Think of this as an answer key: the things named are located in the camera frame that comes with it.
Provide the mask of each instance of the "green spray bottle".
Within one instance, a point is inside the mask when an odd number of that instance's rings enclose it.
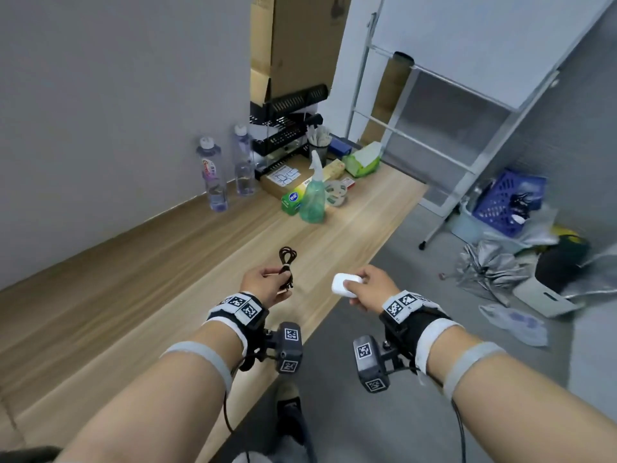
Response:
[[[315,224],[323,222],[326,213],[326,186],[323,183],[323,168],[317,151],[313,149],[311,155],[313,162],[309,168],[315,173],[304,191],[300,205],[300,217],[305,222]]]

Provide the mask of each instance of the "bottle label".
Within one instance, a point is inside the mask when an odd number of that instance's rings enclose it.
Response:
[[[201,158],[201,163],[204,165],[204,178],[210,180],[217,176],[217,168],[210,159]]]

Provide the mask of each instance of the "blue plastic basket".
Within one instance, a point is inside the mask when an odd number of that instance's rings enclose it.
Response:
[[[506,169],[472,214],[508,237],[514,237],[523,230],[524,224],[513,220],[514,213],[510,208],[510,199],[517,193],[529,193],[532,198],[529,209],[540,209],[545,186],[545,177],[520,174]]]

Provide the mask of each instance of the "forearm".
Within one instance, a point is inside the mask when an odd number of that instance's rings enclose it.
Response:
[[[449,328],[431,348],[428,373],[443,383],[479,342],[462,328]],[[453,398],[467,428],[498,463],[604,462],[617,454],[615,423],[506,354],[474,364]]]
[[[238,336],[208,322],[189,341],[219,354],[231,370],[242,359]],[[59,462],[193,462],[219,416],[225,384],[212,364],[171,352],[101,409]]]

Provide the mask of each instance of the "hand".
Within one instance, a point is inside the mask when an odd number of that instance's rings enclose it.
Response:
[[[357,299],[349,300],[351,305],[358,305],[365,310],[379,314],[383,311],[384,302],[400,292],[400,289],[390,279],[388,273],[375,268],[373,265],[366,265],[360,268],[354,275],[362,278],[364,284],[356,283],[355,281],[345,281],[343,283],[348,291],[358,296]]]
[[[266,309],[284,301],[291,296],[291,291],[287,289],[281,294],[278,294],[278,291],[287,282],[291,272],[285,271],[278,274],[281,268],[282,265],[252,268],[244,273],[242,283],[240,283],[240,291],[253,294]]]

